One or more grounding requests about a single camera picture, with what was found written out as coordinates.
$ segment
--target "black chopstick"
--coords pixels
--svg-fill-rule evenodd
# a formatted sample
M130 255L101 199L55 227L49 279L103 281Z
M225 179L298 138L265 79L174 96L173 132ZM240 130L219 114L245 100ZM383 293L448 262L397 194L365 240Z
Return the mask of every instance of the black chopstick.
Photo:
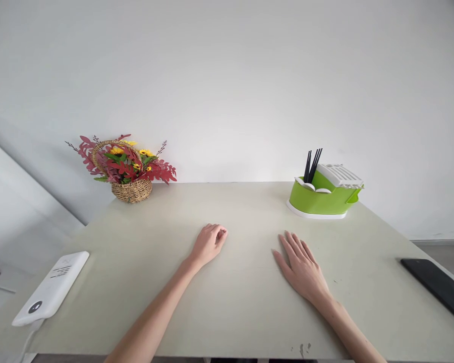
M321 156L322 151L323 151L323 148L316 150L316 154L314 155L314 159L313 159L313 165L311 166L311 170L309 171L308 183L313 182L314 173L316 171L316 168L318 167L318 161L319 161L319 157Z
M311 150L308 153L308 160L306 160L306 168L304 169L304 177L303 181L305 183L308 182L308 177L309 177L309 165L311 164Z

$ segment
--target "human hand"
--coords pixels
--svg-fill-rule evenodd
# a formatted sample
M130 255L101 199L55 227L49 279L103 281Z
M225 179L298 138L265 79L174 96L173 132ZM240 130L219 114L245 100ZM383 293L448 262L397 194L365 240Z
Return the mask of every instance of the human hand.
M288 254L291 267L278 251L272 252L283 275L294 290L317 308L330 300L332 296L321 268L306 243L288 231L286 231L286 238L280 234L279 239Z
M208 224L198 234L187 260L198 269L212 261L222 249L229 233L220 224Z

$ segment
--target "table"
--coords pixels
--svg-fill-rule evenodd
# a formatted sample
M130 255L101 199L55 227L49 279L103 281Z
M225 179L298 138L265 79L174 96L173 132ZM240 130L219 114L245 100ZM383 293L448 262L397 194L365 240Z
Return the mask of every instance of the table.
M157 355L348 358L274 261L277 234L287 229L308 243L333 295L386 359L454 362L454 316L398 261L431 258L361 203L343 220L294 215L286 206L291 187L155 184L139 204L114 200L65 248L91 256L29 350L110 353L201 227L221 223L229 230L222 252L188 287ZM54 262L0 309L0 349L20 350L28 327L12 327L12 319Z

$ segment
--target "flower basket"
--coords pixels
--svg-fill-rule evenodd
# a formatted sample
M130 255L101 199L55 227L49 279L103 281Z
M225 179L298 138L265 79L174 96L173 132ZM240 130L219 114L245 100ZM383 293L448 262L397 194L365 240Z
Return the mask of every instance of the flower basket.
M135 149L133 146L130 144L121 141L121 140L106 140L106 141L101 141L98 143L94 149L92 149L92 162L94 165L101 170L104 174L107 175L107 171L102 167L102 165L97 161L97 152L101 150L104 146L106 145L121 145L124 146L128 149L130 149L132 152L135 153L135 155L138 157L139 160L141 160L141 154L140 152ZM143 170L143 164L140 163L140 170ZM118 198L119 200L126 202L126 203L138 203L141 202L142 200L145 200L150 196L151 190L153 189L153 184L151 180L145 180L145 179L136 179L132 183L128 184L119 184L116 182L111 183L111 191L112 193Z
M128 135L121 135L115 140L93 141L81 136L82 143L76 148L67 142L83 159L91 175L100 175L94 180L111 184L112 193L126 203L138 203L149 197L153 189L152 180L177 181L176 169L158 158L165 149L166 141L154 155L150 150L137 150L136 141L123 140Z

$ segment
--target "sunflower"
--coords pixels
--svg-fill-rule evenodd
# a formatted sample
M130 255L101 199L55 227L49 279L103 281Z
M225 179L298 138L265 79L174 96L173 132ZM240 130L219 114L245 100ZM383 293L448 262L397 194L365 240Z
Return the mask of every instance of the sunflower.
M140 154L146 155L148 157L153 156L153 153L150 150L145 150L145 149L140 150Z
M119 147L113 147L110 151L109 151L110 154L113 154L113 155L121 155L121 154L124 154L125 151L123 149L120 149Z

